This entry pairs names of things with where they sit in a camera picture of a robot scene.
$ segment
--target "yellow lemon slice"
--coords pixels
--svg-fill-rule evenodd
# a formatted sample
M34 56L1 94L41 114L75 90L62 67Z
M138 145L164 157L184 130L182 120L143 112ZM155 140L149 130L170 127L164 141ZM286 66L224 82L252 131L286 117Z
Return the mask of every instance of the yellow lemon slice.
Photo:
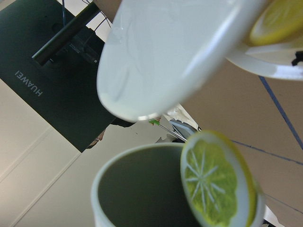
M254 45L278 43L303 29L303 0L275 0L250 32Z
M214 131L192 135L181 154L181 179L189 206L204 227L249 227L257 190L244 158Z

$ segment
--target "cup rim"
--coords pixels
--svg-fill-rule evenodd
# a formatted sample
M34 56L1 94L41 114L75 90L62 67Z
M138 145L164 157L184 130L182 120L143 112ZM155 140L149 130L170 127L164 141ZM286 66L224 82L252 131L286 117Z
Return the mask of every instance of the cup rim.
M108 217L105 215L104 211L101 208L101 205L99 203L98 198L98 188L100 180L103 176L103 174L108 170L110 166L112 166L116 161L123 158L124 156L127 156L131 153L137 152L139 150L147 149L147 148L156 148L156 147L178 147L182 148L184 146L183 143L171 143L171 142L165 142L165 143L154 143L154 144L145 144L141 145L135 148L128 149L126 151L123 151L122 153L114 156L109 161L103 165L98 173L96 174L91 191L90 191L90 202L93 208L95 220L97 220L97 217L107 226L107 227L115 227L115 225L108 219Z

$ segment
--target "black monitor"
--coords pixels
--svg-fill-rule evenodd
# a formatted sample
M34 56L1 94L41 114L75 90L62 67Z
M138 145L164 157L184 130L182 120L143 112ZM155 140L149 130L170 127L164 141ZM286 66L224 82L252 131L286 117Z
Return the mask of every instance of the black monitor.
M0 11L0 79L83 152L115 119L97 95L104 42L84 27L41 66L32 56L61 28L56 0L16 0Z

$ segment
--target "artificial lemon slice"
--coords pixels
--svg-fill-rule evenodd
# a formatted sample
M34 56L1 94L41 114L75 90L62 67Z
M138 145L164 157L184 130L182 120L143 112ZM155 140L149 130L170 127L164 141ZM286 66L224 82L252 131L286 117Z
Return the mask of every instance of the artificial lemon slice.
M194 216L204 227L249 227L257 192L240 152L214 131L194 134L181 155L181 179Z
M250 32L254 45L278 43L303 29L303 0L275 0Z

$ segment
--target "blue line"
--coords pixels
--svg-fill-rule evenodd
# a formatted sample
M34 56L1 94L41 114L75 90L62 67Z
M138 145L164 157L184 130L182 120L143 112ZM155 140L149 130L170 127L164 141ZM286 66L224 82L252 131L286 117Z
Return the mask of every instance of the blue line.
M272 199L274 199L274 200L276 200L276 201L278 201L278 202L280 202L280 203L282 203L282 204L288 206L289 208L291 208L291 209L293 209L293 210L295 210L295 211L298 211L299 213L303 214L302 211L299 211L298 209L293 208L292 206L289 206L288 204L282 202L281 200L278 200L278 199L276 199L275 197L272 197L271 195L268 195L268 194L266 194L266 193L264 193L264 194L265 194L266 196L268 196L268 197L270 197L270 198L272 198Z
M287 117L287 115L286 115L285 111L283 110L282 106L280 105L280 103L279 103L278 99L276 98L274 92L272 91L272 89L270 88L269 84L267 83L267 81L264 77L259 76L259 78L260 78L262 84L264 85L265 89L267 90L268 94L270 95L271 99L275 103L276 107L278 108L279 112L281 113L282 117L284 118L284 120L285 120L286 124L288 125L290 131L293 133L295 139L297 140L301 149L303 150L303 142L300 139L296 130L294 129L292 123L290 122L289 118Z
M286 161L295 162L296 164L299 164L299 165L303 166L303 163L302 163L302 162L299 162L299 161L296 161L296 160L293 160L293 159L290 159L290 158L287 158L287 157L284 157L284 156L276 155L276 154L267 152L267 151L265 151L265 150L262 150L262 149L253 147L253 146L251 146L251 145L247 145L247 144L245 144L245 143L241 143L241 142L234 141L234 140L232 140L232 142L237 143L237 144L240 144L240 145L243 145L243 146L245 146L245 147L248 147L248 148L251 148L251 149L254 149L254 150L257 150L257 151L260 151L260 152L265 153L265 154L268 154L268 155L272 155L272 156L281 158L281 159L286 160Z

